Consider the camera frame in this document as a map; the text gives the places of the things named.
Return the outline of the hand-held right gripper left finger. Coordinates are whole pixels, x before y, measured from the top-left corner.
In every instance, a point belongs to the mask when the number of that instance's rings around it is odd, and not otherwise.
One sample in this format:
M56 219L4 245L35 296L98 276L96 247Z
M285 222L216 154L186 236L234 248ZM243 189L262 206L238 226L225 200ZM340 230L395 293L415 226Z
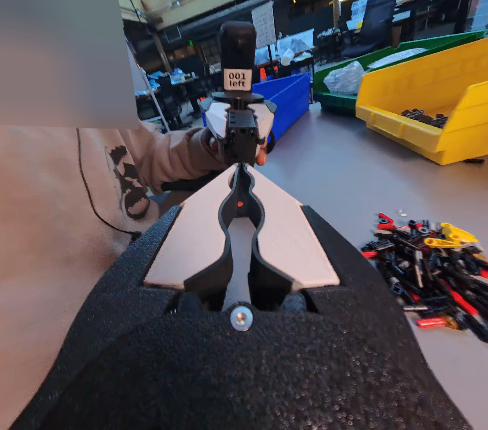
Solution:
M223 298L223 309L236 305L239 289L231 279L234 261L229 226L239 215L233 165L187 198L178 210L151 267L144 287Z

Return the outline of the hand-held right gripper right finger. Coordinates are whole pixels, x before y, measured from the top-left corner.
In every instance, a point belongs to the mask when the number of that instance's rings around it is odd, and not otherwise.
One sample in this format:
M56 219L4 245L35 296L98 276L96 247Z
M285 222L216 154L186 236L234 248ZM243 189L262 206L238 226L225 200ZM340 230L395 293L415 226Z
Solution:
M301 202L248 165L242 193L255 226L247 275L253 306L274 311L290 294L340 285Z

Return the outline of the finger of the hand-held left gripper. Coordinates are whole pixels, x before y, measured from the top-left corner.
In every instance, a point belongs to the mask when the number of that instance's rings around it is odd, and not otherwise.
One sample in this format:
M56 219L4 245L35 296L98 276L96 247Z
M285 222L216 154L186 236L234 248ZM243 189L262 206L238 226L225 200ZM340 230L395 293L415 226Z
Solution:
M276 114L276 104L252 103L251 110L258 130L258 143L267 144Z
M229 110L229 103L212 102L205 112L206 127L209 130L209 141L215 144L219 151L228 150Z

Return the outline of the black perforated building block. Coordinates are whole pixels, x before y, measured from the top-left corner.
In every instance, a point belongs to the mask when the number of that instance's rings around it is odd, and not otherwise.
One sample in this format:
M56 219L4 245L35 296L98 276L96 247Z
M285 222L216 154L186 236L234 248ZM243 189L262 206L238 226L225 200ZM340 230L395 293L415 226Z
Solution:
M236 193L236 213L238 217L249 218L256 226L256 207L250 200L250 177L239 164L253 166L260 150L259 132L256 120L251 109L227 111L226 137L223 141L223 158L227 165L236 165L238 173Z

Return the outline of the pile of small building pieces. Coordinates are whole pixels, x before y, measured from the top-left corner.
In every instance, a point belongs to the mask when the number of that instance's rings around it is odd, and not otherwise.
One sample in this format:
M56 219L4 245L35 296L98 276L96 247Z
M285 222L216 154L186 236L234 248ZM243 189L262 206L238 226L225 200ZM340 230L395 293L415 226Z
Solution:
M487 344L487 249L453 224L380 212L361 253L418 329L470 331Z

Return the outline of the person's left forearm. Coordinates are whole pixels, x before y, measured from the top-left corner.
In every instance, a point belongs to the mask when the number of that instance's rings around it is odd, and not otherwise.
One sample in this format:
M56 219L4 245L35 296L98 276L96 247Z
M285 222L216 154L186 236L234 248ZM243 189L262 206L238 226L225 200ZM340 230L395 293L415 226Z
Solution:
M152 193L160 194L165 183L197 180L226 168L210 129L192 128L150 134L139 175Z

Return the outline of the grey desk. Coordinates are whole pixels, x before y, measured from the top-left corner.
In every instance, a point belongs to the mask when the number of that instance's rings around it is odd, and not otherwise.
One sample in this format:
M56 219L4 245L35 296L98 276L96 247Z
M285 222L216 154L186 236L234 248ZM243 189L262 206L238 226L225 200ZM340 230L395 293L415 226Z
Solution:
M319 104L278 140L259 171L311 206L356 248L383 212L447 222L487 249L487 158L482 165L437 165ZM409 323L434 375L474 429L487 429L487 344L470 331Z

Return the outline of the person's left hand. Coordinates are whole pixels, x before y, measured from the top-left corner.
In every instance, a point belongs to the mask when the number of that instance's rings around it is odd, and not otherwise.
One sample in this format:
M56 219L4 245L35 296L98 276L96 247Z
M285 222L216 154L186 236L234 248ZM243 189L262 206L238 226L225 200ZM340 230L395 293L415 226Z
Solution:
M222 165L224 168L229 167L231 165L236 164L235 160L230 160L226 158L225 152L223 149L223 144L213 135L206 140L207 144L209 145L210 152L212 156L217 160L217 162ZM267 161L267 146L261 145L259 151L256 154L254 159L254 165L257 166L264 166Z

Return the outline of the blue storage bin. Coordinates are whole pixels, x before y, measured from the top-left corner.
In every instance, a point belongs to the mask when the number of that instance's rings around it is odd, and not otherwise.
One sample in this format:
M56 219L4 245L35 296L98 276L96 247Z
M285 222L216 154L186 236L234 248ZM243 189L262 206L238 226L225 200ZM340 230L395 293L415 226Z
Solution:
M257 94L277 105L270 133L277 140L308 110L310 74L297 74L258 84L258 91ZM206 126L205 112L201 113Z

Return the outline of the white printed sign board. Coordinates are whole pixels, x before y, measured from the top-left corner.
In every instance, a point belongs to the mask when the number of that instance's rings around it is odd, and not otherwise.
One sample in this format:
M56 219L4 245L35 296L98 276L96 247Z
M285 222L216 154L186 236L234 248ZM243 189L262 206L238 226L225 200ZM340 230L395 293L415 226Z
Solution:
M252 22L256 30L256 49L266 48L277 41L273 4L274 2L269 0L251 12Z

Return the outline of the white slanted pole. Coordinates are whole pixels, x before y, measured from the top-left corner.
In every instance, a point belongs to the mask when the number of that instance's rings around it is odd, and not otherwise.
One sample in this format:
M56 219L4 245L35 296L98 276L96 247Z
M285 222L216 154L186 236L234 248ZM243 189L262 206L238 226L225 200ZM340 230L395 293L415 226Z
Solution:
M142 75L142 78L143 78L143 80L145 82L146 88L147 88L148 92L150 93L150 95L152 97L152 100L153 100L153 102L155 104L155 107L156 107L156 109L158 111L158 114L159 114L159 116L162 119L162 122L164 124L165 129L166 129L166 132L170 132L169 124L168 124L166 118L163 115L163 112L162 112L162 109L161 109L161 107L159 105L159 102L157 101L157 99L155 97L155 94L154 94L152 85L150 85L150 83L149 83L149 79L147 77L147 74L146 74L146 72L144 71L144 69L142 67L139 67L139 70L140 70L141 75Z

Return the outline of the wooden background table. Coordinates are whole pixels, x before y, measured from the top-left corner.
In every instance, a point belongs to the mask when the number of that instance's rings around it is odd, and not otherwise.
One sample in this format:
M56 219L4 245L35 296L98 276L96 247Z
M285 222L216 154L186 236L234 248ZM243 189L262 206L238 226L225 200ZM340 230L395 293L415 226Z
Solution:
M265 61L261 64L256 64L255 68L264 68L266 72L272 72L274 78L283 78L291 76L293 73L300 73L301 69L306 69L306 72L310 73L314 77L314 57L312 55L306 56L304 59L292 60L290 64L283 65L279 60Z

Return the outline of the green storage bin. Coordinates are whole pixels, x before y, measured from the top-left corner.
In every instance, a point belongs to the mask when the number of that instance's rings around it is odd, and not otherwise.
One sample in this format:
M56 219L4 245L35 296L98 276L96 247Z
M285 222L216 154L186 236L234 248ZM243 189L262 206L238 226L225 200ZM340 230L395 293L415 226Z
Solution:
M404 43L400 43L399 46L396 48L386 47L380 50L376 50L372 53L362 55L357 58L346 59L340 63L334 64L331 67L315 72L313 87L312 87L313 98L316 102L319 102L321 104L323 110L332 110L342 115L355 116L357 95L349 96L349 95L330 93L327 87L324 85L323 82L324 78L332 70L345 67L351 61L358 61L363 66L365 73L374 72L377 70L381 70L383 68L396 66L398 64L402 64L407 61L411 61L431 54L439 53L451 48L459 47L461 45L473 43L484 38L487 38L486 29L404 42ZM411 48L425 48L427 49L427 52L424 54L419 54L409 60L400 61L394 65L390 65L387 67L382 67L373 70L367 69L367 66L374 61L377 61L393 53L411 49Z

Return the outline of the clear plastic-wrapped bundle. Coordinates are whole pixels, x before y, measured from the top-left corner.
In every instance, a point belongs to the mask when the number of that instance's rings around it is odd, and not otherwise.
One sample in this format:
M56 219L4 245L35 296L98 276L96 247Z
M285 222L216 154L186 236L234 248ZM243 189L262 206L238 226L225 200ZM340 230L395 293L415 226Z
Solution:
M419 54L424 54L426 52L427 49L425 48L411 48L411 49L399 51L391 55L385 56L377 61L372 62L367 66L367 69L373 70L373 69L379 69L382 67L394 65L400 61L409 60Z
M347 66L334 69L323 80L330 93L358 95L365 71L358 61L351 61Z

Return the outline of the black office chair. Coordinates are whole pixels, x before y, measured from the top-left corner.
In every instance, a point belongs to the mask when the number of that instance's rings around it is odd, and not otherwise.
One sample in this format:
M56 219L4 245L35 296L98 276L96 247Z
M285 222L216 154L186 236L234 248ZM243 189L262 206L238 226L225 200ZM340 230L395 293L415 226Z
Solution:
M396 2L397 0L369 0L357 42L346 47L341 57L357 58L389 46Z

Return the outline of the person's beige hoodie torso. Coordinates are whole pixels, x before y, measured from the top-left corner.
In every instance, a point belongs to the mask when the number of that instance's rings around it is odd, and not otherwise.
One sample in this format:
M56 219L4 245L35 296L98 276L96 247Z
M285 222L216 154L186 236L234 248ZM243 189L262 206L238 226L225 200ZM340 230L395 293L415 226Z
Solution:
M153 133L80 129L95 208L126 231L144 232L158 216L133 160ZM75 128L1 126L1 429L31 401L88 293L130 240L89 205Z

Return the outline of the yellow storage bin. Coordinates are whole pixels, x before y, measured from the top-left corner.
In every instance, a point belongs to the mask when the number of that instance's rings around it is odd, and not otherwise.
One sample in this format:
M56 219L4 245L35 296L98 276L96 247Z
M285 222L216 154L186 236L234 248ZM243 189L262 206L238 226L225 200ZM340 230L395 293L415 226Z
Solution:
M404 110L449 116L435 128ZM363 77L356 117L439 165L487 156L487 38Z

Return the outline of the heap of black building pieces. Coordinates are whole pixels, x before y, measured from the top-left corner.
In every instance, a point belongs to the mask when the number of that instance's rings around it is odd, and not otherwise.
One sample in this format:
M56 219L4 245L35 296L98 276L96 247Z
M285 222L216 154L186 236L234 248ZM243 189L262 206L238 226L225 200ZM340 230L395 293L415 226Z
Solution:
M435 116L430 116L425 113L425 110L419 109L404 110L401 116L441 129L444 128L449 119L447 115L436 114Z

